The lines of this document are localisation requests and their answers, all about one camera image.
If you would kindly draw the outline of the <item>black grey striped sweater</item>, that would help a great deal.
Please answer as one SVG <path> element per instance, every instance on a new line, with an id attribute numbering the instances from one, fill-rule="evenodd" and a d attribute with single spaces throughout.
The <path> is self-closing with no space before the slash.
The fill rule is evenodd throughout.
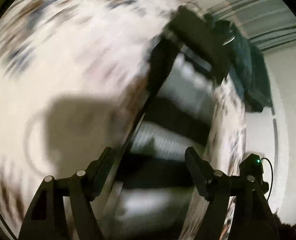
<path id="1" fill-rule="evenodd" d="M 204 153 L 215 108 L 208 65 L 161 39 L 149 57 L 149 93 L 102 217 L 106 239 L 178 239 L 193 181 L 185 150 Z"/>

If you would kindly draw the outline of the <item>white bed headboard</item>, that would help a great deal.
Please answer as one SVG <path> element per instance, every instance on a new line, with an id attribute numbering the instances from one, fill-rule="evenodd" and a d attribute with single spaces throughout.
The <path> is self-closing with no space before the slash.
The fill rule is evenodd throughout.
<path id="1" fill-rule="evenodd" d="M 273 187 L 265 195 L 273 213 L 277 214 L 284 224 L 296 224 L 292 217 L 294 204 L 286 203 L 286 187 L 289 175 L 289 134 L 286 113 L 279 87 L 273 71 L 268 66 L 273 107 L 265 107 L 260 112 L 245 113 L 247 153 L 258 153 L 266 158 L 263 178 Z"/>

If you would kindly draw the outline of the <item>folded black garment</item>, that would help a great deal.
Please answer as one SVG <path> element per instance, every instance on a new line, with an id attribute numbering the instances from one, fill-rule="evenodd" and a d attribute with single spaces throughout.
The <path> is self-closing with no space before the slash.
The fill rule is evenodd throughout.
<path id="1" fill-rule="evenodd" d="M 195 12 L 181 5 L 166 25 L 165 36 L 180 48 L 186 46 L 211 65 L 211 75 L 221 83 L 229 73 L 226 49 L 211 27 Z"/>

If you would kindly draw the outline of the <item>right grey-blue curtain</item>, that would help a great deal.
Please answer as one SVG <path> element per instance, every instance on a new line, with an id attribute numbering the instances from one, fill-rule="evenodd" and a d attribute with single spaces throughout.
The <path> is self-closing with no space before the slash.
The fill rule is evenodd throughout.
<path id="1" fill-rule="evenodd" d="M 296 41 L 296 16 L 282 0 L 225 0 L 207 12 L 234 22 L 260 50 Z"/>

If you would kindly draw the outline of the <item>floral bed sheet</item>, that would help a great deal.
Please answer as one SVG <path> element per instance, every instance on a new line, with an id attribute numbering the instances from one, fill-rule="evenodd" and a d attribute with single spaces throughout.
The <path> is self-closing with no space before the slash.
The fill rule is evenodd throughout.
<path id="1" fill-rule="evenodd" d="M 41 179 L 121 146 L 147 95 L 147 53 L 193 0 L 15 0 L 0 19 L 0 227 L 19 234 Z"/>

